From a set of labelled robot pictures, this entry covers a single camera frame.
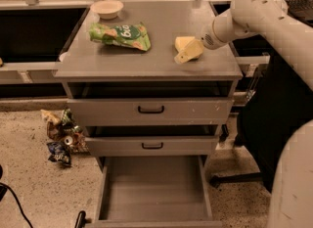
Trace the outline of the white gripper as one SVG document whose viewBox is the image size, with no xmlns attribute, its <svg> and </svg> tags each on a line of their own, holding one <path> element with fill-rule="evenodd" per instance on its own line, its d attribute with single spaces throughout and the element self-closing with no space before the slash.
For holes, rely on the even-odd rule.
<svg viewBox="0 0 313 228">
<path fill-rule="evenodd" d="M 177 64 L 184 64 L 190 60 L 198 58 L 203 53 L 203 45 L 210 50 L 215 50 L 218 48 L 217 39 L 209 26 L 205 26 L 201 30 L 201 42 L 197 39 L 192 40 L 181 51 L 178 52 L 174 58 L 174 61 Z"/>
</svg>

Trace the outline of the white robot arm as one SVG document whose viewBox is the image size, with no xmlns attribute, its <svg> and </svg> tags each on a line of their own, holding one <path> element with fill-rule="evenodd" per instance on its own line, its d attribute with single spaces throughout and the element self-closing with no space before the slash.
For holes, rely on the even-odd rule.
<svg viewBox="0 0 313 228">
<path fill-rule="evenodd" d="M 205 24 L 198 39 L 211 50 L 255 34 L 313 89 L 312 28 L 288 15 L 284 0 L 232 0 Z M 313 228 L 313 121 L 298 128 L 280 156 L 266 228 Z"/>
</svg>

